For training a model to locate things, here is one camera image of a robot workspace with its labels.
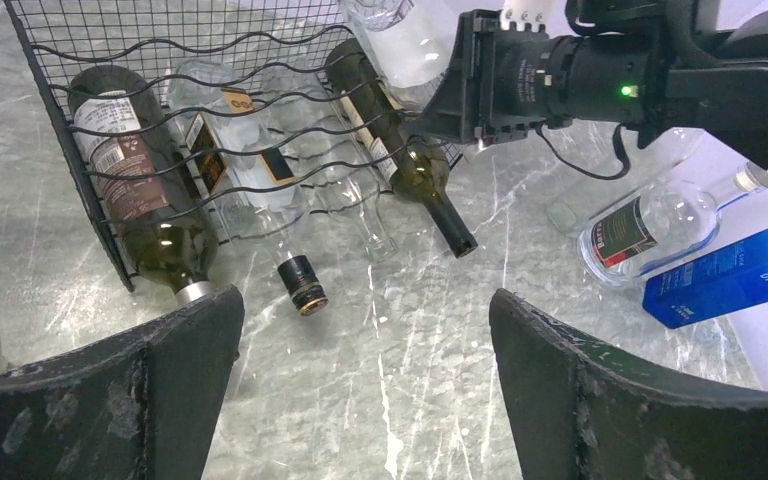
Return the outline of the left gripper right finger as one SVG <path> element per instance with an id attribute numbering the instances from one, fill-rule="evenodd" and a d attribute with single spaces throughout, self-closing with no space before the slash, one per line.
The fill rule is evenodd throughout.
<path id="1" fill-rule="evenodd" d="M 526 479 L 768 479 L 768 392 L 637 357 L 500 289 L 496 367 Z"/>

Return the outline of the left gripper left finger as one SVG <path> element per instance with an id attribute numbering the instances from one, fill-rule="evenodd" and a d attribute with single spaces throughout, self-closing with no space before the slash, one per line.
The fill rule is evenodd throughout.
<path id="1" fill-rule="evenodd" d="M 0 375 L 0 479 L 198 479 L 245 308 L 231 285 Z"/>

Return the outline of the blue labelled water bottle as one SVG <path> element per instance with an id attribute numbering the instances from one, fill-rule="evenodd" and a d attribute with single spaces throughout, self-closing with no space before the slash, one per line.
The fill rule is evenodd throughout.
<path id="1" fill-rule="evenodd" d="M 677 329 L 768 302 L 768 228 L 647 280 L 642 308 Z"/>

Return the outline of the dark green wine bottle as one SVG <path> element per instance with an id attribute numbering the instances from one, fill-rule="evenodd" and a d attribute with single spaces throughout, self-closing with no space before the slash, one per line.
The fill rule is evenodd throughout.
<path id="1" fill-rule="evenodd" d="M 475 250 L 478 241 L 446 193 L 450 168 L 445 153 L 408 130 L 356 39 L 334 47 L 325 74 L 394 193 L 425 208 L 455 257 Z"/>

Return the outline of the clear red-label bottle silver cap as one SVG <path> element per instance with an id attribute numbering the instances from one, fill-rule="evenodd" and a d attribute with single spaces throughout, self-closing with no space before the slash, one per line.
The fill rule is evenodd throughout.
<path id="1" fill-rule="evenodd" d="M 345 22 L 399 105 L 421 111 L 452 55 L 457 16 L 443 1 L 341 1 Z"/>

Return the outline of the gold-foil wine bottle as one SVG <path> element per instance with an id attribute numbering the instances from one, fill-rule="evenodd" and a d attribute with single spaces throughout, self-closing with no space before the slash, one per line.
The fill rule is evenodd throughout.
<path id="1" fill-rule="evenodd" d="M 211 293 L 218 237 L 196 207 L 200 192 L 146 80 L 93 66 L 71 80 L 68 106 L 130 266 L 182 305 Z"/>

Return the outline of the clear glass bottle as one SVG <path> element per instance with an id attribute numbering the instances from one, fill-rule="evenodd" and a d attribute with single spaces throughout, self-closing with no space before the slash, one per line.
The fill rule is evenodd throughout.
<path id="1" fill-rule="evenodd" d="M 318 205 L 359 239 L 367 257 L 383 262 L 398 252 L 378 210 L 380 184 L 367 165 L 369 155 L 348 132 L 333 95 L 297 57 L 288 68 L 270 67 L 260 80 L 270 116 L 287 145 L 307 168 Z"/>

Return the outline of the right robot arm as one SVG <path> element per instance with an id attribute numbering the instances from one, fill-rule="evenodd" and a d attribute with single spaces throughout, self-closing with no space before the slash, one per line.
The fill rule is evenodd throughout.
<path id="1" fill-rule="evenodd" d="M 458 20 L 442 82 L 416 131 L 504 143 L 575 120 L 616 123 L 645 148 L 701 129 L 768 169 L 768 10 L 716 30 L 715 1 L 570 1 L 567 35 L 548 1 L 508 1 Z"/>

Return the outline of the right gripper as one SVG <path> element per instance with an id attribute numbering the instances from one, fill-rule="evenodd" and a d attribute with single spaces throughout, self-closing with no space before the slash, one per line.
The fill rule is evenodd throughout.
<path id="1" fill-rule="evenodd" d="M 500 10 L 459 15 L 449 65 L 408 124 L 411 132 L 458 144 L 504 143 L 554 116 L 544 85 L 554 41 L 541 23 L 505 30 L 503 20 Z"/>

